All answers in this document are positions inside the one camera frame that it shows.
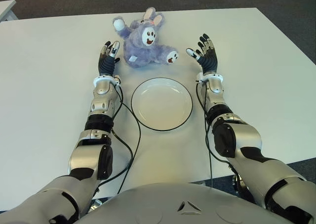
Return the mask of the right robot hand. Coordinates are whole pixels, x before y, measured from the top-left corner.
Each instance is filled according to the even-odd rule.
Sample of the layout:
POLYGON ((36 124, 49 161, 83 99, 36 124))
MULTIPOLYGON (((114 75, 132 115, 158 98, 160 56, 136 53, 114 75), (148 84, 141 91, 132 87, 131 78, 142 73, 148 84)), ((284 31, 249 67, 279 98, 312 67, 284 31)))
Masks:
POLYGON ((199 38, 198 46, 201 50, 186 49, 187 55, 198 62, 202 68, 203 74, 216 73, 218 66, 218 59, 214 44, 207 34, 203 34, 199 38))

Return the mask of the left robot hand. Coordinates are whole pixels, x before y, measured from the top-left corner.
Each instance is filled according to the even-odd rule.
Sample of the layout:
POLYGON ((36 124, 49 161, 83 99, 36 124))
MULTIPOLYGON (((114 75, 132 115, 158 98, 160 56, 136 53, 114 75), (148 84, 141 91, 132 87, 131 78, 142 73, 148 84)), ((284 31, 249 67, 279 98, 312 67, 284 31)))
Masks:
POLYGON ((100 76, 112 76, 115 70, 116 63, 120 61, 119 57, 116 57, 119 51, 120 43, 115 41, 111 43, 107 41, 100 51, 98 61, 98 72, 100 76))

